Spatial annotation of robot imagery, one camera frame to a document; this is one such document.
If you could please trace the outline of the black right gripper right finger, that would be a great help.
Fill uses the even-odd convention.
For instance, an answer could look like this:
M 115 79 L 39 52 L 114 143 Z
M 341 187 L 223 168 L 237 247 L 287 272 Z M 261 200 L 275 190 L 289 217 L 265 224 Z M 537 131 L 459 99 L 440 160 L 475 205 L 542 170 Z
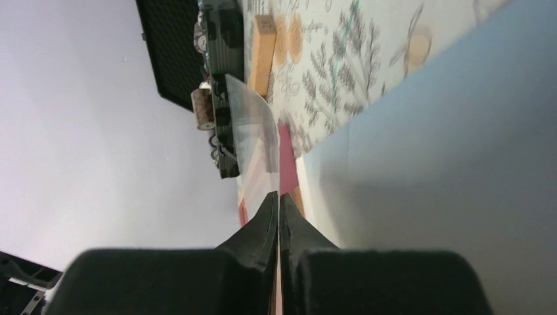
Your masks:
M 285 314 L 491 314 L 469 263 L 450 251 L 340 249 L 280 197 Z

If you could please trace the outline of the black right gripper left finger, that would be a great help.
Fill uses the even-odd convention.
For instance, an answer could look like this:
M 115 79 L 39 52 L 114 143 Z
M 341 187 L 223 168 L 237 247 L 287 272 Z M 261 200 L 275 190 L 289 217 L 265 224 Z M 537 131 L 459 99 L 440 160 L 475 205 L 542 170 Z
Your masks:
M 270 314 L 279 196 L 212 249 L 92 249 L 67 269 L 48 314 Z

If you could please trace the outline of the light wooden picture frame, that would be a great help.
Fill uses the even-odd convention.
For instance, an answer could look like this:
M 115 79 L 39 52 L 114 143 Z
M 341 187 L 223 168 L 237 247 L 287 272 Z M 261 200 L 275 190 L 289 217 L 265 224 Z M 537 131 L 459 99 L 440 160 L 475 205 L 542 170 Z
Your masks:
M 301 215 L 305 217 L 303 196 L 289 126 L 286 123 L 280 123 L 278 131 L 280 136 L 280 191 L 292 196 Z M 262 188 L 264 183 L 263 175 L 260 175 L 256 169 L 257 163 L 261 165 L 259 161 L 252 158 L 250 166 L 246 169 L 247 173 L 236 178 L 238 183 L 238 217 L 241 227 L 245 226 L 255 215 L 261 200 L 266 195 L 264 193 L 261 198 L 258 198 L 256 191 L 250 187 Z

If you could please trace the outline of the clear acrylic frame sheet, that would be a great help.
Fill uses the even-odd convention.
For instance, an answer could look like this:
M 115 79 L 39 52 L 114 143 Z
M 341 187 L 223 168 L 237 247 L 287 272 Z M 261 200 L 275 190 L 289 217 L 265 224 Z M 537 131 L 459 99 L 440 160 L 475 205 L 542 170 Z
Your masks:
M 266 100 L 236 77 L 225 76 L 240 199 L 252 218 L 269 192 L 280 190 L 280 137 Z

